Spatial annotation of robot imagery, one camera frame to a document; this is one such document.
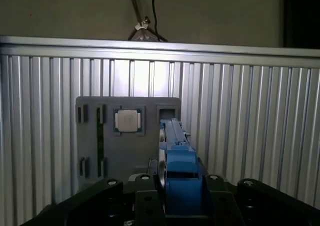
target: bolt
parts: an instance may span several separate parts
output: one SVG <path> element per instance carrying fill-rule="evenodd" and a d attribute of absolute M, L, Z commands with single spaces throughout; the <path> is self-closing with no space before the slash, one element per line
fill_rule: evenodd
<path fill-rule="evenodd" d="M 253 185 L 253 183 L 252 183 L 251 181 L 249 181 L 249 180 L 244 181 L 244 184 L 245 184 L 245 185 L 248 185 L 248 186 Z"/>
<path fill-rule="evenodd" d="M 217 180 L 217 179 L 218 179 L 218 176 L 216 176 L 216 175 L 210 175 L 210 179 L 212 179 L 212 180 Z"/>
<path fill-rule="evenodd" d="M 116 182 L 116 180 L 110 180 L 109 182 L 108 182 L 108 185 L 115 185 L 117 182 Z"/>

